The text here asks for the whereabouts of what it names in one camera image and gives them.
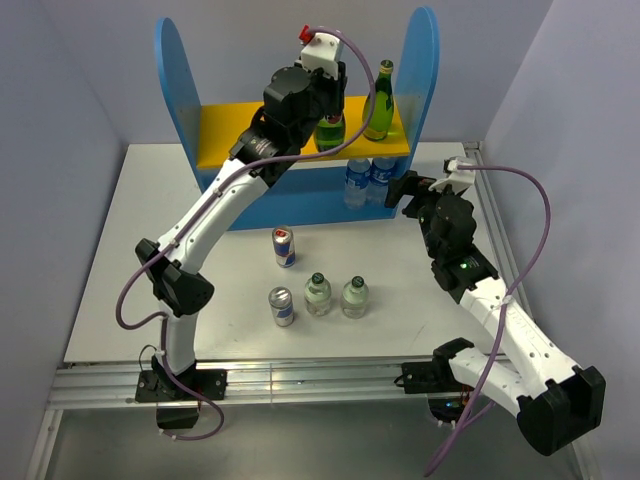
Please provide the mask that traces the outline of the small clear bottle right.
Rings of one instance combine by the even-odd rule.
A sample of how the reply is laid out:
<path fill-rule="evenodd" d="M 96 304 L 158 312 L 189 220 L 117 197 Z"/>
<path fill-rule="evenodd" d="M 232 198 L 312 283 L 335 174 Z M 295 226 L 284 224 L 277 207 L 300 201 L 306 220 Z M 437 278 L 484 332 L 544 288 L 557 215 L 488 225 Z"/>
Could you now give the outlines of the small clear bottle right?
<path fill-rule="evenodd" d="M 341 310 L 352 319 L 358 319 L 366 313 L 369 301 L 369 287 L 361 276 L 354 276 L 347 282 L 341 294 Z"/>

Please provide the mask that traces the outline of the blue silver Red Bull can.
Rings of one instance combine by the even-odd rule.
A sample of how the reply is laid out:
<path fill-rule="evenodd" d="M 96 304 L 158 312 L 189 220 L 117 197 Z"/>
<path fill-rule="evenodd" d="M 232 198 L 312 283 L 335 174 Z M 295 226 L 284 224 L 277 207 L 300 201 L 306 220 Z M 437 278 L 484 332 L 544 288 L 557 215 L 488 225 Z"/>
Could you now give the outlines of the blue silver Red Bull can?
<path fill-rule="evenodd" d="M 288 226 L 278 226 L 272 230 L 272 244 L 277 264 L 282 268 L 289 268 L 296 260 L 294 235 Z"/>

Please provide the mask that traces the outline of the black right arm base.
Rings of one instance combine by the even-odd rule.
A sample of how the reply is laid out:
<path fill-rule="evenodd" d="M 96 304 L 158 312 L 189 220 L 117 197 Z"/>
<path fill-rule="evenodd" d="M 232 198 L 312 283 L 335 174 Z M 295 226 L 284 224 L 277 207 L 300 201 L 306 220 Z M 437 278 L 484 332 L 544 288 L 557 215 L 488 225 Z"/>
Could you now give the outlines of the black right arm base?
<path fill-rule="evenodd" d="M 454 379 L 449 367 L 438 360 L 405 362 L 394 385 L 407 395 L 425 395 L 430 414 L 437 422 L 457 423 L 472 388 Z"/>

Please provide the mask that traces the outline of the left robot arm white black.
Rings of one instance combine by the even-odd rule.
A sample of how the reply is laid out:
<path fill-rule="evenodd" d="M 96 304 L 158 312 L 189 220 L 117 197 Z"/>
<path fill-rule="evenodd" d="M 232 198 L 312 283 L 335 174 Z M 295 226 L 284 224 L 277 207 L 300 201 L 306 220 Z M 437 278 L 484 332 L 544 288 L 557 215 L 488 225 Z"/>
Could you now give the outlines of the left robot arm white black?
<path fill-rule="evenodd" d="M 346 65 L 298 60 L 274 73 L 264 103 L 198 201 L 157 241 L 142 239 L 135 254 L 159 301 L 160 351 L 152 362 L 159 388 L 172 399 L 197 396 L 195 327 L 213 285 L 204 260 L 234 221 L 296 162 L 318 123 L 344 108 Z"/>

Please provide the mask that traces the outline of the green glass bottle yellow label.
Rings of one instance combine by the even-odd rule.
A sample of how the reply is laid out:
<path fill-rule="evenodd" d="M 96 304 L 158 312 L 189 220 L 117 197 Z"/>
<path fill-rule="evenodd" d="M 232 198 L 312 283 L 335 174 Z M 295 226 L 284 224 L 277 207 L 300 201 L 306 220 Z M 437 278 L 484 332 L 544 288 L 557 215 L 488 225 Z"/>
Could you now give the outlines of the green glass bottle yellow label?
<path fill-rule="evenodd" d="M 362 113 L 362 120 L 370 117 L 363 135 L 371 141 L 386 138 L 394 115 L 394 99 L 391 77 L 394 64 L 385 59 L 380 62 L 379 74 L 375 81 L 374 108 L 371 108 L 371 96 L 368 95 Z"/>

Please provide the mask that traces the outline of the clear pocari sweat bottle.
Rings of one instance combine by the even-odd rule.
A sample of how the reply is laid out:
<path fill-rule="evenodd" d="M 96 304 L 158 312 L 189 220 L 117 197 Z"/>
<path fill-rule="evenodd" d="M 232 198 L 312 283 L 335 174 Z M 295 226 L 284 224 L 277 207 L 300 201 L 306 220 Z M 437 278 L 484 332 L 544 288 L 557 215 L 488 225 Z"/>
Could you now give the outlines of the clear pocari sweat bottle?
<path fill-rule="evenodd" d="M 349 209 L 360 209 L 366 203 L 371 162 L 367 158 L 350 159 L 345 173 L 344 202 Z"/>
<path fill-rule="evenodd" d="M 372 160 L 366 192 L 367 202 L 371 205 L 384 204 L 395 165 L 396 159 L 392 157 L 377 157 Z"/>

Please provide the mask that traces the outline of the small clear bottle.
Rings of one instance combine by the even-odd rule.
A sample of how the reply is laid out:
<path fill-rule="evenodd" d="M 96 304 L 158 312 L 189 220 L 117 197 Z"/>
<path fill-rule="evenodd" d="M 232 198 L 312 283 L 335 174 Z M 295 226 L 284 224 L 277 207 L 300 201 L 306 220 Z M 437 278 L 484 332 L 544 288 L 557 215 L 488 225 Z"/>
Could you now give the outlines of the small clear bottle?
<path fill-rule="evenodd" d="M 313 316 L 326 315 L 331 307 L 332 288 L 328 279 L 315 272 L 307 280 L 304 289 L 306 310 Z"/>
<path fill-rule="evenodd" d="M 341 294 L 341 310 L 352 319 L 358 319 L 366 313 L 369 301 L 369 287 L 361 276 L 354 276 L 347 282 Z"/>

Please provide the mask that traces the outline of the small clear bottle left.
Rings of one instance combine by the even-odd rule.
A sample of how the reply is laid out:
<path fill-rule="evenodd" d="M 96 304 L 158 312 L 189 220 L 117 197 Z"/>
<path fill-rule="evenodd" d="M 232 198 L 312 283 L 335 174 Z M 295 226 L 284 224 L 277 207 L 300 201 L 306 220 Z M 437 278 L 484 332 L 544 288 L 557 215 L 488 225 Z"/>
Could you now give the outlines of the small clear bottle left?
<path fill-rule="evenodd" d="M 304 289 L 306 310 L 313 316 L 326 315 L 331 307 L 332 288 L 328 279 L 315 272 L 307 280 Z"/>

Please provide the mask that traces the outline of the aluminium mounting rail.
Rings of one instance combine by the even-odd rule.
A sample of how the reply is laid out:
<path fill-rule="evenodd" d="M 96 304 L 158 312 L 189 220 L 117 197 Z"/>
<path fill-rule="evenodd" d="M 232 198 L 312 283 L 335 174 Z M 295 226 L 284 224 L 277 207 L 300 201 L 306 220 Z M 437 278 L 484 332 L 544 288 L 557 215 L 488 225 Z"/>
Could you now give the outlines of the aluminium mounting rail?
<path fill-rule="evenodd" d="M 405 396 L 393 380 L 405 362 L 426 357 L 306 359 L 204 362 L 203 369 L 227 371 L 221 407 L 395 400 Z M 134 408 L 140 369 L 137 362 L 75 365 L 56 372 L 47 410 Z"/>

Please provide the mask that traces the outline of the green glass Perrier bottle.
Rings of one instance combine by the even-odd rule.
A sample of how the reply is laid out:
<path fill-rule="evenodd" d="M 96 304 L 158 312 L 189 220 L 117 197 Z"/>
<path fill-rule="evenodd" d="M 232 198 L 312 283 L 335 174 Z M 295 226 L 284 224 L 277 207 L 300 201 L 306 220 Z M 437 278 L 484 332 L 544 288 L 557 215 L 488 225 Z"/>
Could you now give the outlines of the green glass Perrier bottle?
<path fill-rule="evenodd" d="M 314 143 L 318 152 L 340 146 L 345 140 L 346 122 L 344 114 L 322 118 L 314 131 Z"/>

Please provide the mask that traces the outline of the clear Pocari Sweat bottle right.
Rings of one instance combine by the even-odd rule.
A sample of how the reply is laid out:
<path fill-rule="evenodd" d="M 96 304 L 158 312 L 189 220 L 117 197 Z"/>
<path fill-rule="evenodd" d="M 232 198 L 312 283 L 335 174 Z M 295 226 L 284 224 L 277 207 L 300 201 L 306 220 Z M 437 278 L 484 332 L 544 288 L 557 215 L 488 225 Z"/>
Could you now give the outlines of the clear Pocari Sweat bottle right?
<path fill-rule="evenodd" d="M 377 157 L 372 160 L 366 192 L 367 202 L 371 205 L 384 204 L 395 165 L 396 159 L 392 157 Z"/>

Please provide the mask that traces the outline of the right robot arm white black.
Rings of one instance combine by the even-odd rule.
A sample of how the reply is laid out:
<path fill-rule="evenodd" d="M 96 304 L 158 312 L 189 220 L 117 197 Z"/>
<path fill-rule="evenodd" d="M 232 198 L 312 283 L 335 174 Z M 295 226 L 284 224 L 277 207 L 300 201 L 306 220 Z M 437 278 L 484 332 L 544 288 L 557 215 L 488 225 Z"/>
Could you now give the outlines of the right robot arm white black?
<path fill-rule="evenodd" d="M 474 207 L 463 198 L 468 180 L 423 177 L 409 170 L 391 180 L 388 208 L 404 196 L 418 221 L 438 285 L 498 341 L 504 367 L 473 342 L 456 338 L 429 361 L 406 362 L 397 384 L 407 394 L 459 392 L 472 387 L 509 411 L 529 445 L 550 456 L 601 423 L 606 380 L 562 352 L 509 294 L 497 269 L 474 243 Z"/>

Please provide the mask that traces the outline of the clear Pocari Sweat bottle left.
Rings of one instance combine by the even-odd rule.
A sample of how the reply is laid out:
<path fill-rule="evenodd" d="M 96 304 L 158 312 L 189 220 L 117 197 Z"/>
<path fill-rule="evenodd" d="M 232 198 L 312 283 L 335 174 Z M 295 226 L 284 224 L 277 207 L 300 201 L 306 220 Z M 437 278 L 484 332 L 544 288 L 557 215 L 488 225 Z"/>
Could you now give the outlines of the clear Pocari Sweat bottle left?
<path fill-rule="evenodd" d="M 367 158 L 350 159 L 345 173 L 344 202 L 349 209 L 360 209 L 366 203 L 371 162 Z"/>

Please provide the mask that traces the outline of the silver blue can front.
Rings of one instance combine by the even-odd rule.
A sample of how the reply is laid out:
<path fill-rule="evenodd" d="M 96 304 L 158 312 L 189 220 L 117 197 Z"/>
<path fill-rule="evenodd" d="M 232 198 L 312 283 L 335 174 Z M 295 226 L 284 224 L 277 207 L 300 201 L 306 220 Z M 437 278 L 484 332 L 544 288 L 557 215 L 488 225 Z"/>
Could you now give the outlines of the silver blue can front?
<path fill-rule="evenodd" d="M 268 303 L 274 322 L 279 327 L 288 327 L 294 321 L 291 291 L 283 286 L 273 288 L 268 294 Z"/>

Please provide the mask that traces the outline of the blue and yellow wooden shelf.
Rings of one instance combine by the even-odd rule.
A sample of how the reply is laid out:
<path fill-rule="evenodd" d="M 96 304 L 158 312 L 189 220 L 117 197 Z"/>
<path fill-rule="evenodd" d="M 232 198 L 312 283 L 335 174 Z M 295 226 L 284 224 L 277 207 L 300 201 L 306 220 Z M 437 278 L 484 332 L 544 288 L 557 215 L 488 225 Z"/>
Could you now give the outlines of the blue and yellow wooden shelf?
<path fill-rule="evenodd" d="M 291 114 L 265 96 L 260 102 L 203 105 L 200 102 L 184 46 L 174 22 L 161 18 L 155 27 L 155 57 L 164 100 L 180 138 L 196 183 L 206 190 L 220 173 L 230 151 L 245 132 L 260 136 L 261 125 L 276 114 Z M 300 155 L 298 168 L 252 203 L 232 224 L 234 230 L 355 222 L 393 218 L 393 208 L 366 204 L 351 210 L 343 202 L 346 169 L 342 160 L 389 158 L 392 174 L 411 165 L 437 82 L 440 57 L 439 26 L 435 12 L 417 8 L 409 20 L 400 65 L 392 78 L 394 116 L 387 136 L 373 141 L 358 136 L 365 99 L 345 97 L 343 114 L 347 147 L 330 157 L 316 148 L 310 134 L 313 123 L 286 119 L 265 133 L 271 145 Z"/>

